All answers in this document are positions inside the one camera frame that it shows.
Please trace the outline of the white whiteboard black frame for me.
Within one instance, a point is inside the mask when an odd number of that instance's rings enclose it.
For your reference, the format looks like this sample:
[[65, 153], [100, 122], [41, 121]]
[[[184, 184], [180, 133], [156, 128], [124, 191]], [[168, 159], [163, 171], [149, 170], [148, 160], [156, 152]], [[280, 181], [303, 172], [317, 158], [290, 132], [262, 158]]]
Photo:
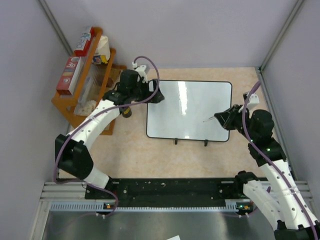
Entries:
[[216, 119], [203, 122], [232, 105], [233, 85], [228, 81], [161, 80], [159, 88], [165, 99], [149, 103], [146, 135], [172, 139], [225, 143], [230, 132]]

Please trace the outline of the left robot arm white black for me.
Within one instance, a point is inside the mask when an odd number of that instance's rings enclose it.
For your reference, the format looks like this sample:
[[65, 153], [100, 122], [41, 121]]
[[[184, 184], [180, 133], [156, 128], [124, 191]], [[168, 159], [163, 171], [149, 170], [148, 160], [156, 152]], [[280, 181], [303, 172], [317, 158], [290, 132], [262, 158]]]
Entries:
[[95, 167], [90, 154], [92, 144], [131, 106], [158, 104], [164, 99], [159, 78], [147, 80], [136, 70], [124, 70], [115, 88], [103, 95], [94, 111], [70, 133], [55, 139], [55, 168], [95, 186], [98, 195], [109, 198], [114, 191], [111, 177]]

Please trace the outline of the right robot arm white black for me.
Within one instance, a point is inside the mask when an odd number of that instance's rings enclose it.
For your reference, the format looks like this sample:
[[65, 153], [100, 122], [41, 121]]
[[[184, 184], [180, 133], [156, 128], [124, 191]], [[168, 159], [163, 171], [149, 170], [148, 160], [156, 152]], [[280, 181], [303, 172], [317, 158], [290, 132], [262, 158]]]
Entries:
[[248, 197], [268, 220], [277, 240], [318, 240], [320, 221], [312, 213], [290, 172], [281, 145], [273, 138], [272, 115], [262, 109], [242, 113], [241, 105], [214, 114], [228, 131], [249, 136], [248, 150], [267, 178], [273, 194], [264, 189], [252, 173], [240, 171], [234, 178], [233, 192]]

